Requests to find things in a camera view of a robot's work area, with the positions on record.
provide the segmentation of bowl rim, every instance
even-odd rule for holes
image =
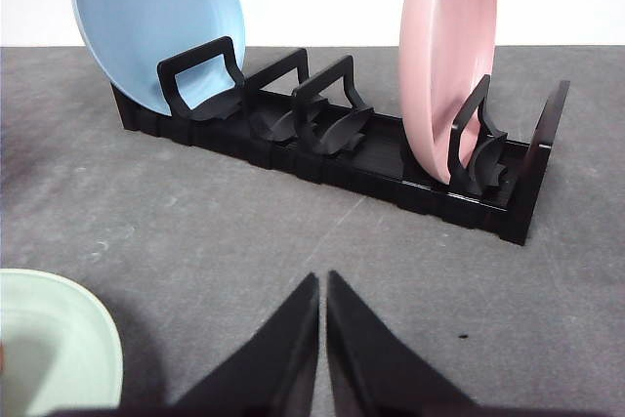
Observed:
[[[113,371],[114,378],[114,386],[111,394],[111,405],[119,405],[121,401],[121,392],[124,380],[124,360],[123,360],[123,351],[121,346],[121,340],[119,338],[119,331],[117,330],[117,326],[115,325],[115,321],[113,320],[110,312],[106,309],[102,301],[96,297],[92,292],[90,292],[86,287],[83,287],[79,283],[71,280],[69,278],[63,277],[61,275],[47,272],[47,271],[39,271],[33,269],[15,269],[15,268],[2,268],[0,269],[0,280],[5,275],[23,275],[26,277],[34,277],[41,278],[45,280],[52,280],[57,284],[60,284],[64,287],[67,287],[81,296],[85,298],[90,304],[96,307],[96,310],[100,313],[102,319],[104,320],[108,332],[109,338],[113,345],[113,355],[115,367]]]

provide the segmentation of blue plate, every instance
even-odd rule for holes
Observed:
[[[243,65],[245,25],[239,0],[73,0],[82,36],[110,81],[135,102],[171,115],[156,66],[221,36],[230,36]],[[221,58],[181,73],[190,108],[234,84]]]

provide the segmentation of dish rack base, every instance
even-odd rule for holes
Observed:
[[[561,82],[547,101],[532,141],[523,143],[508,140],[492,125],[485,109],[489,77],[484,77],[454,121],[449,158],[452,179],[446,186],[417,163],[401,119],[375,113],[363,103],[354,88],[351,57],[308,77],[308,57],[300,49],[253,76],[243,77],[228,40],[220,38],[159,65],[172,116],[141,106],[113,85],[124,128],[358,192],[525,244],[568,82]],[[176,74],[219,55],[224,56],[236,86],[190,110],[178,92]],[[262,90],[293,68],[298,69],[300,79],[293,95]],[[341,78],[352,109],[331,104],[318,94]],[[210,109],[217,115],[209,115]],[[484,163],[480,166],[474,160],[465,168],[453,149],[475,113],[482,123],[477,148],[483,150]]]

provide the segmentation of gray surface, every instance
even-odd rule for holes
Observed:
[[[363,97],[397,113],[396,50],[350,52]],[[312,71],[344,53],[313,49]],[[279,54],[253,48],[248,69]],[[625,416],[625,48],[500,48],[495,69],[491,108],[514,138],[573,82],[525,248],[125,132],[85,50],[4,50],[3,264],[103,299],[126,402],[177,398],[307,272],[338,269],[479,402]],[[322,362],[313,415],[332,414]]]

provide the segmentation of dish rack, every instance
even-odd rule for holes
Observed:
[[[190,109],[176,75],[219,56],[234,87]],[[299,85],[292,95],[263,90],[295,69]],[[569,88],[563,81],[550,96],[526,144],[509,140],[488,116],[490,76],[484,76],[454,120],[451,182],[446,186],[417,163],[401,119],[374,112],[358,94],[351,56],[310,76],[307,51],[298,49],[245,77],[236,64],[232,40],[223,37],[163,61],[158,76],[171,116],[137,104],[113,85],[125,129],[382,199],[519,245],[527,240]],[[352,108],[332,104],[319,94],[339,80]],[[476,112],[481,131],[465,168],[458,157],[460,139]]]

